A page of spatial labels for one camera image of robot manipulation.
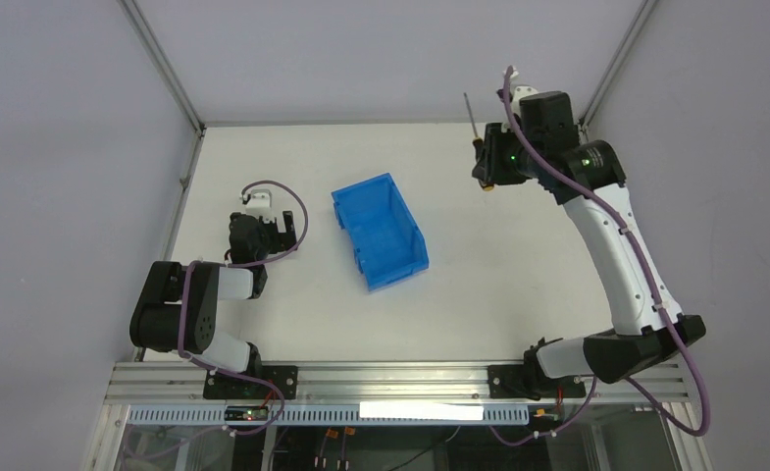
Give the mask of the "black yellow screwdriver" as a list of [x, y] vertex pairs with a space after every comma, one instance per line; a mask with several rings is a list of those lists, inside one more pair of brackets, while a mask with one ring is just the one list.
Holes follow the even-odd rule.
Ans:
[[[476, 123], [475, 116], [474, 116], [474, 113], [473, 113], [473, 108], [472, 108], [472, 105], [471, 105], [471, 102], [470, 102], [470, 99], [469, 99], [469, 96], [468, 96], [467, 92], [463, 93], [463, 98], [464, 98], [464, 103], [465, 103], [465, 107], [466, 107], [469, 123], [470, 123], [471, 130], [472, 130], [472, 134], [473, 134], [473, 139], [476, 138], [476, 137], [481, 137], [479, 135], [479, 133], [478, 133], [477, 123]], [[481, 187], [481, 189], [483, 191], [492, 191], [494, 189], [494, 187]]]

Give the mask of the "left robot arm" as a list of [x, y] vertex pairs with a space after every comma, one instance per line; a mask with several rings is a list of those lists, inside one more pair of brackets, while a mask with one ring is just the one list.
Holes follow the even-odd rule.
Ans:
[[276, 217], [241, 212], [230, 215], [229, 259], [182, 265], [151, 265], [129, 323], [129, 337], [139, 348], [184, 353], [213, 369], [262, 378], [256, 345], [217, 329], [218, 305], [225, 300], [257, 299], [268, 280], [266, 261], [298, 242], [293, 213]]

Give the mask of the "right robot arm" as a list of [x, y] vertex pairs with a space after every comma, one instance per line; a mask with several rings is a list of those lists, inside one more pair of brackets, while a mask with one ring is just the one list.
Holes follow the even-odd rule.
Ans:
[[539, 183], [581, 235], [608, 301], [610, 329], [570, 340], [540, 340], [524, 354], [521, 393], [540, 399], [563, 380], [606, 384], [667, 361], [706, 334], [665, 288], [638, 228], [626, 174], [606, 141], [582, 143], [562, 91], [513, 86], [497, 92], [511, 109], [474, 143], [481, 187]]

